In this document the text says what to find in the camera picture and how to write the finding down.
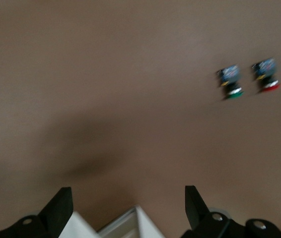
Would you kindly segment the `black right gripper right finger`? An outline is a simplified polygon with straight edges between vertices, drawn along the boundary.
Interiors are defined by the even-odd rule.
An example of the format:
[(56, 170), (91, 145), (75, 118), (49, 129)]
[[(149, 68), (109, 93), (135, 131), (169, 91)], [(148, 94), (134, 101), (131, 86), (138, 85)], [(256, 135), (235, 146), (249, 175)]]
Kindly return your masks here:
[(241, 225), (211, 212), (194, 185), (185, 186), (185, 211), (191, 228), (181, 238), (281, 238), (281, 230), (267, 220), (249, 219)]

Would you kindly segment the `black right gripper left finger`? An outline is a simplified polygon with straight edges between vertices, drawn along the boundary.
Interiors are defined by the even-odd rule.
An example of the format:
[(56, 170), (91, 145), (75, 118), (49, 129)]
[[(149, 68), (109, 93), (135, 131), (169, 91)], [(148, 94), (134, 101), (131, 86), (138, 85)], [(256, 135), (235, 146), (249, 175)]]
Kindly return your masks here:
[(59, 238), (73, 214), (71, 187), (62, 187), (37, 215), (0, 231), (0, 238)]

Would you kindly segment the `green push button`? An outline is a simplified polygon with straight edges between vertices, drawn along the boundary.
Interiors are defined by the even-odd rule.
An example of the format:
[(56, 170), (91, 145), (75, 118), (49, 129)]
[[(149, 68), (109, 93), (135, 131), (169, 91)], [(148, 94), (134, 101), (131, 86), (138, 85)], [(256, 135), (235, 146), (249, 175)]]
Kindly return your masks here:
[(220, 79), (220, 87), (224, 88), (225, 99), (238, 98), (243, 95), (242, 87), (239, 84), (240, 68), (237, 64), (220, 69), (217, 76)]

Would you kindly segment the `red push button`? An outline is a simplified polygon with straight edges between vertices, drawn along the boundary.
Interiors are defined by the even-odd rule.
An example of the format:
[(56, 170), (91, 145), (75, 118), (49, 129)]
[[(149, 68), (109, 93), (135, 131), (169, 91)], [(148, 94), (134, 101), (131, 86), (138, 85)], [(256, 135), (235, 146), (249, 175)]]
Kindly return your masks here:
[(252, 65), (255, 80), (258, 81), (260, 93), (276, 90), (280, 87), (276, 78), (277, 64), (274, 58), (264, 59)]

